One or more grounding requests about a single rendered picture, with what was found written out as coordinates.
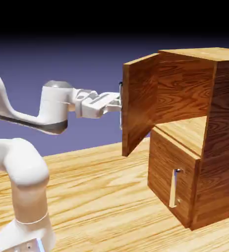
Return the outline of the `closed wooden cabinet door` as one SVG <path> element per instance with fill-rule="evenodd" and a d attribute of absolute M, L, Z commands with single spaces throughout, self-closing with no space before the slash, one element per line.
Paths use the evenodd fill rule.
<path fill-rule="evenodd" d="M 150 133 L 148 186 L 186 228 L 191 226 L 200 156 L 162 130 Z M 181 168 L 177 177 L 176 198 L 181 202 L 169 207 L 172 171 Z"/>

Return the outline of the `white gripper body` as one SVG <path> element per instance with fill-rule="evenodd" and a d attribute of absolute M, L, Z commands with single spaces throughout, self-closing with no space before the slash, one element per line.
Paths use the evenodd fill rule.
<path fill-rule="evenodd" d="M 106 106 L 113 100 L 119 100 L 119 93 L 105 92 L 98 95 L 90 94 L 81 103 L 82 117 L 98 119 L 106 114 Z"/>

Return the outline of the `wooden cabinet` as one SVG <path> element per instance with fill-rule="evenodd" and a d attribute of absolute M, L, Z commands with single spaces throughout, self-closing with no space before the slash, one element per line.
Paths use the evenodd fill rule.
<path fill-rule="evenodd" d="M 229 218 L 229 49 L 159 51 L 154 128 L 200 156 L 189 229 Z"/>

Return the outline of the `wooden cabinet door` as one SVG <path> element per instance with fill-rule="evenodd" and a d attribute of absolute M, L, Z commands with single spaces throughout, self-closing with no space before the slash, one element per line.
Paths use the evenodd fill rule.
<path fill-rule="evenodd" d="M 186 228 L 191 226 L 200 156 L 162 130 L 150 133 L 148 186 Z M 181 168 L 177 177 L 176 198 L 181 202 L 169 207 L 172 171 Z"/>
<path fill-rule="evenodd" d="M 152 129 L 156 119 L 157 66 L 154 53 L 123 64 L 122 155 L 127 157 Z"/>

